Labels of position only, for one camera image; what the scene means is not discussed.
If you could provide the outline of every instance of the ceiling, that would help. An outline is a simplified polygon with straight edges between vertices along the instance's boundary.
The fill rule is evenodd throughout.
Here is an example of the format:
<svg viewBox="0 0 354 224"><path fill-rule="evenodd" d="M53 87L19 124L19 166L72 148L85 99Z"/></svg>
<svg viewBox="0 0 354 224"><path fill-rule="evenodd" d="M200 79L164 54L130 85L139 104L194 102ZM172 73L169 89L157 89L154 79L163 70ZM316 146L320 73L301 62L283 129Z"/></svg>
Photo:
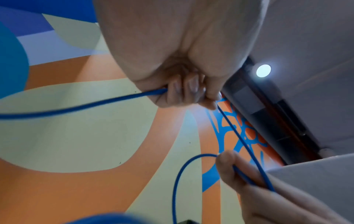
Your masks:
<svg viewBox="0 0 354 224"><path fill-rule="evenodd" d="M353 0L271 1L251 55L324 147L354 152Z"/></svg>

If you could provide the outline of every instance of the round light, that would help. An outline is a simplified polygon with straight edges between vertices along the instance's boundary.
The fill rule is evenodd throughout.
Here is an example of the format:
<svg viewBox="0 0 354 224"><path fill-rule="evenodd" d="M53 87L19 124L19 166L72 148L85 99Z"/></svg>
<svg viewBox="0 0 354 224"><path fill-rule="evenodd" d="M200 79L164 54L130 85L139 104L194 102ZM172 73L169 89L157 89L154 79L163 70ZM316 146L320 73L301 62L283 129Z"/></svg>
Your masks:
<svg viewBox="0 0 354 224"><path fill-rule="evenodd" d="M263 78L269 75L271 71L272 71L272 67L270 65L261 65L257 69L256 74L258 77Z"/></svg>

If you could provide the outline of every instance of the cable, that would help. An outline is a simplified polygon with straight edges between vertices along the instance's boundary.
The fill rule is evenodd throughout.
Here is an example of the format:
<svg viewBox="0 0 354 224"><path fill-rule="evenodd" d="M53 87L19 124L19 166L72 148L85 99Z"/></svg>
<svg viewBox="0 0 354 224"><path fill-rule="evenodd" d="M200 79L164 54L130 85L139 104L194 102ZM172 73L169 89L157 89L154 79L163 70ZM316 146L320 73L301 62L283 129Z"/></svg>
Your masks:
<svg viewBox="0 0 354 224"><path fill-rule="evenodd" d="M34 118L43 118L43 117L51 117L56 115L62 115L67 113L73 113L80 110L86 110L93 107L98 107L105 104L115 103L123 100L130 100L134 98L139 98L143 96L152 96L152 95L160 95L167 92L167 89L158 89L143 93L131 94L126 96L119 96L115 98L110 98L106 100L100 100L92 103L87 103L75 107L69 107L58 110L48 110L41 112L32 112L32 113L18 113L18 114L0 114L0 120L20 120L20 119L34 119Z"/></svg>
<svg viewBox="0 0 354 224"><path fill-rule="evenodd" d="M0 120L20 120L20 119L34 119L34 118L43 118L43 117L51 117L51 116L56 116L56 115L62 115L62 114L67 114L67 113L73 113L77 112L80 110L86 110L89 108L93 107L98 107L101 105L105 104L110 104L114 102L119 102L123 100L129 100L129 99L134 99L138 97L143 97L143 96L152 96L152 95L160 95L167 92L167 89L158 89L158 90L153 90L153 91L148 91L148 92L143 92L143 93L137 93L137 94L131 94L131 95L126 95L126 96L120 96L120 97L115 97L115 98L110 98L106 100L100 100L92 103L87 103L75 107L69 107L69 108L64 108L64 109L58 109L58 110L49 110L49 111L41 111L41 112L32 112L32 113L15 113L15 114L0 114ZM267 188L270 191L275 192L272 183L270 182L266 172L263 170L262 166L258 162L256 156L253 154L251 149L248 147L246 142L243 140L243 138L240 136L240 134L237 132L236 128L233 126L233 124L230 122L228 117L225 115L225 113L221 110L221 108L218 106L218 109L220 113L223 115L223 117L226 119L232 130L235 132L243 146L246 148L248 153L250 154L251 158L255 162L259 172L261 173L261 176L264 179L264 182L267 186ZM217 157L215 154L200 154L197 155L191 159L189 159L180 169L174 186L173 186L173 193L172 193L172 218L173 218L173 224L177 224L177 217L176 217L176 194L177 194L177 187L178 187L178 182L181 178L181 175L185 168L194 160L201 158L201 157ZM235 173L237 173L243 180L245 180L248 184L251 185L256 185L248 176L246 176L242 171L240 171L235 165L233 166L233 169ZM141 220L134 218L130 215L124 214L124 213L110 213L110 214L102 214L102 215L97 215L97 216L91 216L87 218L83 218L74 222L70 222L68 224L146 224L145 222L142 222Z"/></svg>

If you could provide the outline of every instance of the colorful mural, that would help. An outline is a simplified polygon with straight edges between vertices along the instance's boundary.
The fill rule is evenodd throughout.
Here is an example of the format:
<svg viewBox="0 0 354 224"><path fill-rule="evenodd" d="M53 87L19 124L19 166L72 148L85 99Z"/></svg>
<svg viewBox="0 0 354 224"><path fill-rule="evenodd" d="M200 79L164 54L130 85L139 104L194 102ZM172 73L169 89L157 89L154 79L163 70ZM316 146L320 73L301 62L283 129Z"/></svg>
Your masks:
<svg viewBox="0 0 354 224"><path fill-rule="evenodd" d="M56 9L2 2L11 8L0 7L0 113L139 92L109 54L91 6L83 7L90 13L75 15L73 8L60 10L59 1L53 1ZM282 165L227 99L218 104L265 169ZM146 97L58 117L0 121L1 223L66 223L125 211L171 223L179 169L195 155L225 150L252 163L219 111L161 109ZM237 194L220 181L214 158L195 161L183 173L177 218L242 223Z"/></svg>

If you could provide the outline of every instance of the bare skin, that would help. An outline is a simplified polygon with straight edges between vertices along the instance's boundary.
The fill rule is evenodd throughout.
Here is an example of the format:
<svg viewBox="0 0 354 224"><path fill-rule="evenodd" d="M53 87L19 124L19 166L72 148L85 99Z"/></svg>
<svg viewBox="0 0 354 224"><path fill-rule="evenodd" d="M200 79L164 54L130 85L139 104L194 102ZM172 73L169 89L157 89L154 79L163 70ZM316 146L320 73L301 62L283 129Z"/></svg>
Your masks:
<svg viewBox="0 0 354 224"><path fill-rule="evenodd" d="M261 187L246 184L233 164ZM245 224L350 224L323 202L271 175L277 193L265 189L257 168L234 151L220 154L216 167L221 179L240 194Z"/></svg>
<svg viewBox="0 0 354 224"><path fill-rule="evenodd" d="M94 0L114 59L159 107L216 109L220 91L249 55L268 0Z"/></svg>

